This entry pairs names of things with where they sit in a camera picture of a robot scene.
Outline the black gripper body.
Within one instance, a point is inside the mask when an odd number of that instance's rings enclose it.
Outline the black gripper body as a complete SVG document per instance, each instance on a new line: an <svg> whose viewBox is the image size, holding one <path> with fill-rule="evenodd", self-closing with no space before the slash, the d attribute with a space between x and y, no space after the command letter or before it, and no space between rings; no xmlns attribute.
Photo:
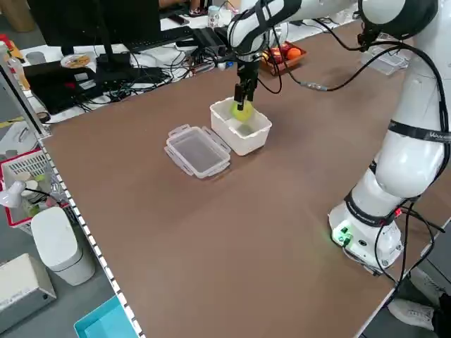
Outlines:
<svg viewBox="0 0 451 338"><path fill-rule="evenodd" d="M243 88L256 88L262 53L237 56L237 76Z"/></svg>

